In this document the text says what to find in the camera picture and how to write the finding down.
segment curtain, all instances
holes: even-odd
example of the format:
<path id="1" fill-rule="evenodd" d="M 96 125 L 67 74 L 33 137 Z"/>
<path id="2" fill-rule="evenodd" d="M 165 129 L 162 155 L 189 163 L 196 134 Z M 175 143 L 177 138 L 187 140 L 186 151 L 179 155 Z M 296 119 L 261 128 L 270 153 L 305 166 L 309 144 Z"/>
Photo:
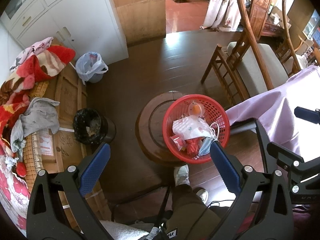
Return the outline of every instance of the curtain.
<path id="1" fill-rule="evenodd" d="M 203 27 L 235 32 L 240 19 L 237 0 L 210 0 Z"/>

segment black trash can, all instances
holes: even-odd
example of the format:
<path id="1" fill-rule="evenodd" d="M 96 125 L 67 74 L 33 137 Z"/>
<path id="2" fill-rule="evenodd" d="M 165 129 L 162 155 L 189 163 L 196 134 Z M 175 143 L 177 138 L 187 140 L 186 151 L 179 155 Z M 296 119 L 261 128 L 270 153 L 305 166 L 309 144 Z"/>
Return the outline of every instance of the black trash can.
<path id="1" fill-rule="evenodd" d="M 93 108 L 77 111 L 73 119 L 76 140 L 83 144 L 110 143 L 116 136 L 116 126 Z"/>

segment white sneaker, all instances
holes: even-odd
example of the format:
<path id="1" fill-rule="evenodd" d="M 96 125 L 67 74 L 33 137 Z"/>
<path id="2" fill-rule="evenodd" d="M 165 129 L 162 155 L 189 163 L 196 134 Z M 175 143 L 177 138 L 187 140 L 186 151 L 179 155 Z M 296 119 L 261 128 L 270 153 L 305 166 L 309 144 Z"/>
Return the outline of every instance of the white sneaker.
<path id="1" fill-rule="evenodd" d="M 187 184 L 187 185 L 190 184 L 188 165 L 175 167 L 173 174 L 174 174 L 174 181 L 176 183 L 176 186 L 181 184 Z"/>
<path id="2" fill-rule="evenodd" d="M 198 190 L 198 192 L 196 193 L 202 200 L 202 202 L 205 204 L 208 201 L 208 197 L 209 197 L 209 193 L 207 190 L 205 190 L 204 188 Z"/>

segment blue gripper pad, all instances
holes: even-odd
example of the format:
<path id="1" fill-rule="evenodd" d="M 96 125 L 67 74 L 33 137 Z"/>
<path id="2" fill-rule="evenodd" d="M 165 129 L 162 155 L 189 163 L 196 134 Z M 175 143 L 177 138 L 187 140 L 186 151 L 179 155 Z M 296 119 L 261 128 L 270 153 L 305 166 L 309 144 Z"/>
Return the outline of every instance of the blue gripper pad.
<path id="1" fill-rule="evenodd" d="M 240 177 L 221 149 L 221 145 L 215 142 L 212 143 L 210 146 L 210 155 L 228 191 L 238 196 L 241 192 Z"/>
<path id="2" fill-rule="evenodd" d="M 109 159 L 110 146 L 105 143 L 81 175 L 79 191 L 82 196 L 92 192 Z"/>

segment red plastic basket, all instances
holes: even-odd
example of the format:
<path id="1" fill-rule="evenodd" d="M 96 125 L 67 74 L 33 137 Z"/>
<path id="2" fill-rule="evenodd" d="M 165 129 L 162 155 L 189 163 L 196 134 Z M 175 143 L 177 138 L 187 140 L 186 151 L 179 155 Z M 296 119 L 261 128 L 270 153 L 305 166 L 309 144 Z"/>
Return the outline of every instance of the red plastic basket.
<path id="1" fill-rule="evenodd" d="M 217 122 L 219 124 L 220 131 L 218 140 L 222 147 L 227 145 L 230 136 L 230 123 L 227 114 L 217 101 L 204 95 L 187 95 L 177 99 L 168 108 L 164 115 L 162 133 L 165 144 L 177 158 L 187 163 L 206 163 L 211 161 L 210 154 L 206 154 L 204 156 L 197 155 L 192 158 L 185 152 L 179 151 L 173 140 L 170 138 L 170 136 L 174 135 L 172 131 L 173 121 L 180 119 L 183 114 L 188 116 L 188 108 L 192 102 L 201 103 L 204 105 L 204 118 L 206 122 L 208 125 L 211 125 L 213 122 Z"/>

